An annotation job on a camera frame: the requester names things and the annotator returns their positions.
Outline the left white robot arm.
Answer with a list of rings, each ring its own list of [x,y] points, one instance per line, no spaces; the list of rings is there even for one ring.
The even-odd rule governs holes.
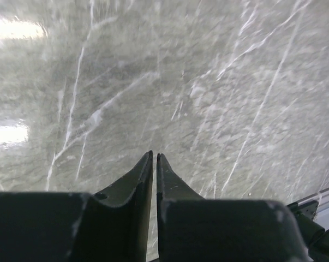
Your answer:
[[[205,199],[152,152],[95,194],[0,192],[0,261],[145,261],[153,185],[159,261],[329,261],[329,188]]]

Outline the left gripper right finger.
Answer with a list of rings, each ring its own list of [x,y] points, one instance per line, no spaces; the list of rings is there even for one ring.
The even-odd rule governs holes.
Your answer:
[[[307,261],[296,220],[272,200],[205,199],[157,156],[160,261]]]

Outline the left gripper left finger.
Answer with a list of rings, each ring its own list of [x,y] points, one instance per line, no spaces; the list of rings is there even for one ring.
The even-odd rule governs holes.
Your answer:
[[[153,153],[108,187],[0,192],[0,261],[145,261]]]

